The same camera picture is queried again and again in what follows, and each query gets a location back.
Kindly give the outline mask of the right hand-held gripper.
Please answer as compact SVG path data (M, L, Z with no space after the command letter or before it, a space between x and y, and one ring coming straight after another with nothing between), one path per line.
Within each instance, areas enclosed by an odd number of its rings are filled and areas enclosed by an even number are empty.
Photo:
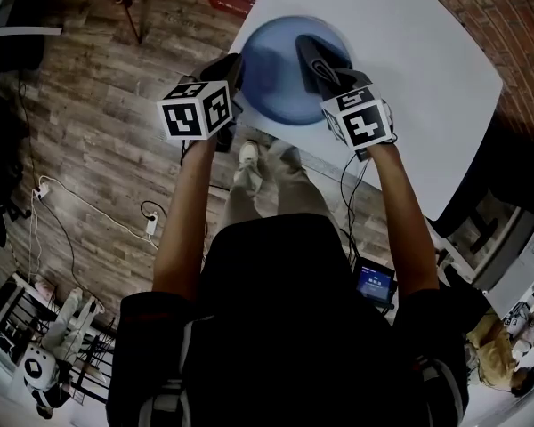
M322 114L335 138L363 161L369 147L393 141L392 112L369 77L349 68L310 63L322 98Z

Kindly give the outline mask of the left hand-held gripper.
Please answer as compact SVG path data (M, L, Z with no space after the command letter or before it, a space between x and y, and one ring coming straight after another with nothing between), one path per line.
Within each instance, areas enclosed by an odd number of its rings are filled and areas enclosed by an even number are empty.
M167 141L217 139L216 150L228 152L243 109L235 101L245 75L240 53L229 53L183 76L161 101L158 115Z

